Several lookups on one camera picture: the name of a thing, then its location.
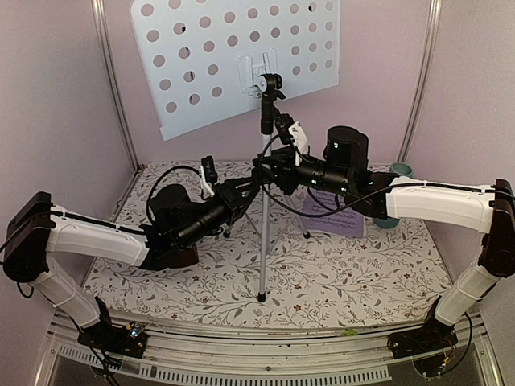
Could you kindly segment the light blue music stand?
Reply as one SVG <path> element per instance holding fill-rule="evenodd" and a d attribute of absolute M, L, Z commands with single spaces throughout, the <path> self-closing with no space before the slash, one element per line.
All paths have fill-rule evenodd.
<path fill-rule="evenodd" d="M 164 140 L 256 109 L 268 146 L 280 96 L 339 83 L 336 1 L 135 1 L 130 17 Z"/>

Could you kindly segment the purple sheet music page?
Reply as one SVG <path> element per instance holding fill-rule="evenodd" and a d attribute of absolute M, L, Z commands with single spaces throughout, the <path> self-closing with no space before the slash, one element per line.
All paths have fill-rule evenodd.
<path fill-rule="evenodd" d="M 311 190 L 312 196 L 307 194 L 303 202 L 302 212 L 310 215 L 319 215 L 336 210 L 337 204 L 344 206 L 343 198 L 329 192 Z M 326 232 L 337 236 L 364 238 L 367 235 L 365 217 L 351 208 L 340 211 L 332 216 L 323 218 L 302 217 L 301 220 L 308 230 Z"/>

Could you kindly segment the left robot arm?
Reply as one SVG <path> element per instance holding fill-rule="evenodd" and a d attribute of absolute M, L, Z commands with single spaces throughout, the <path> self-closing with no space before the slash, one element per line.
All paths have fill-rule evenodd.
<path fill-rule="evenodd" d="M 3 272 L 27 283 L 66 312 L 103 349 L 119 343 L 119 331 L 102 314 L 100 301 L 85 293 L 49 253 L 100 257 L 138 269 L 162 271 L 198 263 L 196 244 L 247 211 L 259 187 L 252 178 L 216 184 L 204 202 L 190 200 L 180 184 L 162 188 L 150 199 L 152 224 L 130 228 L 68 211 L 47 192 L 35 194 L 9 222 Z"/>

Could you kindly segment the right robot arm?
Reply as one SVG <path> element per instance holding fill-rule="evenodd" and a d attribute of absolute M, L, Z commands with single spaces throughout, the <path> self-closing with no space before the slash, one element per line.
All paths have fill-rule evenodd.
<path fill-rule="evenodd" d="M 424 351 L 447 337 L 447 327 L 514 274 L 514 196 L 508 181 L 465 186 L 412 179 L 368 168 L 368 137 L 348 126 L 328 130 L 323 158 L 305 153 L 307 141 L 297 125 L 280 132 L 283 147 L 263 150 L 253 160 L 261 181 L 286 195 L 298 186 L 342 195 L 344 207 L 375 219 L 421 219 L 454 224 L 483 234 L 477 262 L 435 301 L 427 324 L 416 334 Z"/>

